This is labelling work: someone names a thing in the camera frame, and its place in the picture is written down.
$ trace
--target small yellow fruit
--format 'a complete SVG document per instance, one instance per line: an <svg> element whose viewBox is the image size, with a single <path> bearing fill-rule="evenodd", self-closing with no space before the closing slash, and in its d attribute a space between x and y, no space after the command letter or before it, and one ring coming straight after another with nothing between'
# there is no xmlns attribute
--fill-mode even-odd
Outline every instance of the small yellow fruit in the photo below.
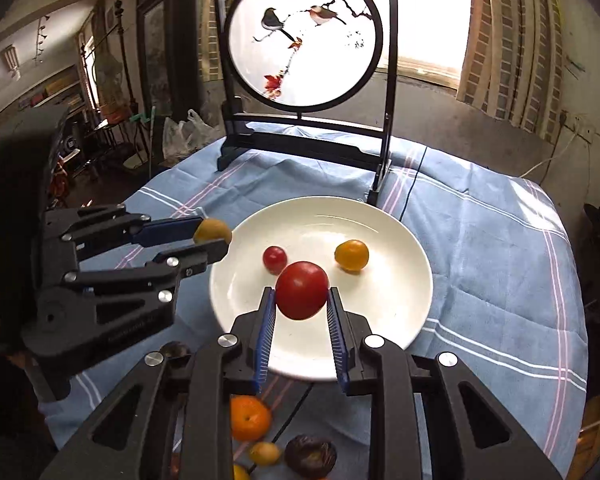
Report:
<svg viewBox="0 0 600 480"><path fill-rule="evenodd" d="M273 442L258 442L249 450L249 458L260 466L274 465L281 454L280 448Z"/></svg>
<svg viewBox="0 0 600 480"><path fill-rule="evenodd" d="M360 240L347 240L336 247L336 261L344 270L358 272L369 261L369 248Z"/></svg>
<svg viewBox="0 0 600 480"><path fill-rule="evenodd" d="M234 480L249 480L249 473L241 465L234 464Z"/></svg>
<svg viewBox="0 0 600 480"><path fill-rule="evenodd" d="M217 218L205 218L193 235L193 241L197 244L209 240L218 240L218 238L224 238L230 244L232 233L229 226Z"/></svg>

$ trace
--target plate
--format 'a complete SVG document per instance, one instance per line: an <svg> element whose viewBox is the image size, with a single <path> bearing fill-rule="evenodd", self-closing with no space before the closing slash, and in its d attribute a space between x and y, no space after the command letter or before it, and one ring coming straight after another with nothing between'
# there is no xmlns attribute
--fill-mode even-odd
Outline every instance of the plate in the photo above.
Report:
<svg viewBox="0 0 600 480"><path fill-rule="evenodd" d="M359 274L345 272L333 257L337 245L351 239L369 248L369 263ZM289 263L321 266L338 287L344 309L365 316L375 334L407 348L424 325L433 279L416 237L363 202L312 196L268 206L234 229L227 256L209 275L211 304L225 332L235 317L257 309L264 287L275 287L276 276L262 263L272 245L286 251ZM277 311L269 369L307 381L336 379L325 308L304 321Z"/></svg>

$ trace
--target table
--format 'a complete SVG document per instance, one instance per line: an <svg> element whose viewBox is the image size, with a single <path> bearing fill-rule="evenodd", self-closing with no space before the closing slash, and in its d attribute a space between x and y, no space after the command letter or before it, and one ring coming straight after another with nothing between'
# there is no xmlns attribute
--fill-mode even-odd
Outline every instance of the table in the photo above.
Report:
<svg viewBox="0 0 600 480"><path fill-rule="evenodd" d="M368 152L379 149L378 139L353 134L251 127L346 142ZM258 151L218 173L221 143L156 176L126 201L128 210L154 219L202 213L233 228L264 206L296 196L364 200L373 178L365 170ZM423 150L420 144L392 139L394 165L378 206L395 217ZM422 244L434 276L429 317L408 350L428 357L455 352L565 475L586 396L587 335L573 254L550 199L529 181L428 150L403 222ZM139 266L163 249L117 248L82 268ZM207 280L206 274L183 280L173 326L73 378L67 399L40 405L58 446L144 354L170 340L195 350L221 333ZM283 427L282 446L298 433L326 436L340 456L330 479L366 478L369 399L346 398L334 383L278 376L269 377L262 398L274 413L269 439ZM248 466L245 449L236 444L235 458ZM427 457L425 446L425 472ZM252 475L254 480L292 477L284 466L258 468Z"/></svg>

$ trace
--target tomato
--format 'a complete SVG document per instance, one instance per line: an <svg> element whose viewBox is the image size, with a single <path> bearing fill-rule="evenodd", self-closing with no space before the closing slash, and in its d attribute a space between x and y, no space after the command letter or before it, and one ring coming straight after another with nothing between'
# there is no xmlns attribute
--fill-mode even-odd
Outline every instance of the tomato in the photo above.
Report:
<svg viewBox="0 0 600 480"><path fill-rule="evenodd" d="M262 253L262 263L271 274L280 274L286 267L286 253L282 247L272 245Z"/></svg>
<svg viewBox="0 0 600 480"><path fill-rule="evenodd" d="M327 273L311 262L289 265L276 282L276 304L282 314L295 320L314 316L326 303L328 293Z"/></svg>
<svg viewBox="0 0 600 480"><path fill-rule="evenodd" d="M336 247L334 257L344 270L359 272L369 261L369 249L360 240L347 240Z"/></svg>

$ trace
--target bird painting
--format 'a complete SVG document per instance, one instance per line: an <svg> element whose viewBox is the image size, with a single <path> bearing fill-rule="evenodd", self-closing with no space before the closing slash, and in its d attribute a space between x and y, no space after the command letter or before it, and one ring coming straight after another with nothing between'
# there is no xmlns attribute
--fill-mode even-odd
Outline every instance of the bird painting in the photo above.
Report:
<svg viewBox="0 0 600 480"><path fill-rule="evenodd" d="M260 22L262 24L262 27L272 32L279 30L291 41L295 41L294 37L283 28L285 24L282 23L279 17L276 16L275 10L276 9L274 9L273 7L269 7L269 9L264 11L262 21Z"/></svg>
<svg viewBox="0 0 600 480"><path fill-rule="evenodd" d="M323 25L324 23L330 21L332 18L335 18L339 22L342 22L345 25L347 25L347 23L345 23L344 20L341 20L338 17L337 12L333 12L330 9L325 9L323 6L320 5L314 5L313 7L311 7L311 9L309 9L309 15L311 16L311 19L314 20L316 25Z"/></svg>

